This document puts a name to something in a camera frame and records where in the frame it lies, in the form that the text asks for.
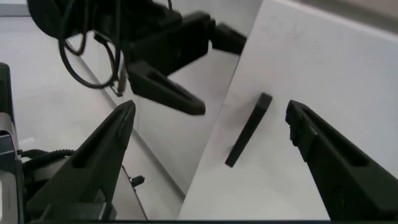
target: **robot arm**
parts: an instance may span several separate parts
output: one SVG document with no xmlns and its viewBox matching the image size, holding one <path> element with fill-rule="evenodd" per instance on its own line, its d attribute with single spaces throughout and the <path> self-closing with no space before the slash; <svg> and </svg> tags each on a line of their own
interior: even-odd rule
<svg viewBox="0 0 398 224">
<path fill-rule="evenodd" d="M 209 41 L 214 49 L 238 55 L 246 42 L 243 35 L 227 25 L 216 26 L 204 12 L 182 16 L 151 0 L 28 0 L 28 6 L 37 26 L 58 39 L 62 60 L 80 83 L 90 88 L 113 86 L 115 82 L 125 85 L 118 77 L 122 52 L 134 94 L 191 115 L 205 114 L 205 104 L 167 76 L 207 54 Z M 110 55 L 112 77 L 100 86 L 82 80 L 65 54 L 67 48 L 79 55 L 70 50 L 65 39 L 83 34 L 85 41 L 89 30 L 105 47 L 111 42 L 116 48 L 116 59 Z"/>
</svg>

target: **white wall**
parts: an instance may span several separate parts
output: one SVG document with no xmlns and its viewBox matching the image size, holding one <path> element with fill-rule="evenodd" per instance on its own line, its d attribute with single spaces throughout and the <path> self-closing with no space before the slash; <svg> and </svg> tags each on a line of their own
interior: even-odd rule
<svg viewBox="0 0 398 224">
<path fill-rule="evenodd" d="M 28 16 L 26 0 L 0 0 L 0 16 Z"/>
</svg>

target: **black plastic part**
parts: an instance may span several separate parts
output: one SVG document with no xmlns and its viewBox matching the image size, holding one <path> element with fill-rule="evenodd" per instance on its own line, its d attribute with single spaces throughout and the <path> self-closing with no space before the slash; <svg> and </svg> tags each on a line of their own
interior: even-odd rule
<svg viewBox="0 0 398 224">
<path fill-rule="evenodd" d="M 49 205 L 40 220 L 53 221 L 109 221 L 116 218 L 111 203 L 72 203 Z"/>
<path fill-rule="evenodd" d="M 14 110 L 12 108 L 12 91 L 10 68 L 5 63 L 0 63 L 0 113 L 6 113 L 15 124 Z"/>
<path fill-rule="evenodd" d="M 134 42 L 124 39 L 126 65 L 143 60 L 168 76 L 207 54 L 214 23 L 210 15 L 195 12 L 185 16 L 179 25 L 146 38 Z"/>
<path fill-rule="evenodd" d="M 139 175 L 139 176 L 137 176 L 135 178 L 131 178 L 130 177 L 129 181 L 130 181 L 131 187 L 135 188 L 138 185 L 141 185 L 141 184 L 143 184 L 145 182 L 145 177 L 143 177 L 141 175 Z"/>
<path fill-rule="evenodd" d="M 214 49 L 241 55 L 246 37 L 226 24 L 219 24 L 213 31 L 211 43 Z"/>
<path fill-rule="evenodd" d="M 290 101 L 286 122 L 332 221 L 397 220 L 394 176 L 304 104 Z"/>
<path fill-rule="evenodd" d="M 135 105 L 119 105 L 64 163 L 58 172 L 28 201 L 34 218 L 51 204 L 111 203 L 131 137 Z"/>
<path fill-rule="evenodd" d="M 205 114 L 206 107 L 197 97 L 170 81 L 144 61 L 128 66 L 134 94 L 191 115 Z"/>
<path fill-rule="evenodd" d="M 260 98 L 258 99 L 256 106 L 254 107 L 253 112 L 251 113 L 247 123 L 244 125 L 241 134 L 236 140 L 235 145 L 232 148 L 225 164 L 233 167 L 236 161 L 239 159 L 239 156 L 242 154 L 243 149 L 246 147 L 246 144 L 249 142 L 251 136 L 255 132 L 257 126 L 259 125 L 262 117 L 268 110 L 269 105 L 271 104 L 272 96 L 267 95 L 265 93 L 261 93 Z"/>
</svg>

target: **black cable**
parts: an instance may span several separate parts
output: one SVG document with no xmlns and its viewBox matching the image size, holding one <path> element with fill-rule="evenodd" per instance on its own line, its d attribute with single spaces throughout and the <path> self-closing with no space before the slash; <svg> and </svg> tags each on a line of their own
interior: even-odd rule
<svg viewBox="0 0 398 224">
<path fill-rule="evenodd" d="M 45 167 L 53 162 L 59 161 L 64 157 L 71 156 L 73 155 L 73 153 L 75 153 L 75 151 L 71 149 L 62 149 L 48 152 L 23 163 L 22 170 L 24 171 L 24 173 L 32 172 L 36 169 Z"/>
<path fill-rule="evenodd" d="M 110 85 L 112 85 L 113 81 L 118 79 L 118 73 L 119 73 L 119 64 L 120 64 L 120 58 L 121 58 L 121 48 L 120 48 L 120 42 L 121 42 L 121 0 L 116 0 L 116 15 L 115 15 L 115 25 L 116 25 L 116 40 L 115 40 L 115 49 L 116 49 L 116 61 L 115 61 L 115 66 L 114 70 L 112 71 L 112 76 L 111 78 L 102 84 L 92 84 L 87 82 L 86 80 L 82 79 L 76 71 L 72 68 L 70 65 L 70 62 L 67 58 L 66 52 L 65 52 L 65 36 L 66 36 L 66 29 L 68 27 L 68 22 L 70 18 L 70 14 L 72 13 L 73 5 L 75 4 L 76 0 L 70 0 L 66 10 L 65 10 L 65 15 L 61 21 L 60 24 L 60 33 L 58 36 L 58 49 L 60 51 L 60 56 L 62 59 L 63 64 L 65 65 L 66 69 L 70 73 L 70 75 L 78 81 L 80 84 L 88 87 L 88 88 L 93 88 L 93 89 L 103 89 L 106 88 Z"/>
<path fill-rule="evenodd" d="M 170 11 L 173 11 L 172 0 L 167 0 L 167 2 L 169 3 L 169 10 L 170 10 Z"/>
<path fill-rule="evenodd" d="M 43 156 L 43 155 L 46 155 L 48 153 L 49 152 L 46 152 L 46 151 L 43 151 L 43 150 L 40 150 L 40 149 L 31 149 L 31 150 L 28 150 L 28 151 L 22 151 L 21 152 L 21 156 L 22 157 L 28 157 L 29 159 L 34 159 L 36 157 Z"/>
<path fill-rule="evenodd" d="M 66 49 L 75 56 L 81 56 L 85 52 L 86 42 L 87 42 L 87 33 L 88 33 L 88 21 L 90 15 L 90 0 L 85 0 L 85 8 L 83 15 L 83 37 L 81 38 L 79 50 L 75 50 L 67 41 L 65 41 L 64 45 Z"/>
</svg>

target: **white floor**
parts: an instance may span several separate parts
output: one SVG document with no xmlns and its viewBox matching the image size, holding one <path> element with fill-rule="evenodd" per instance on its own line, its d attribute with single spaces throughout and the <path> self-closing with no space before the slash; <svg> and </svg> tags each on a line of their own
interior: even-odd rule
<svg viewBox="0 0 398 224">
<path fill-rule="evenodd" d="M 0 17 L 0 49 L 0 62 L 11 68 L 21 149 L 76 149 L 115 107 L 103 91 L 85 88 L 67 73 L 56 41 L 36 28 L 31 18 Z M 71 61 L 78 73 L 92 78 L 78 60 Z M 123 164 L 130 176 L 146 178 L 137 194 L 149 219 L 178 217 L 183 198 L 135 138 Z"/>
</svg>

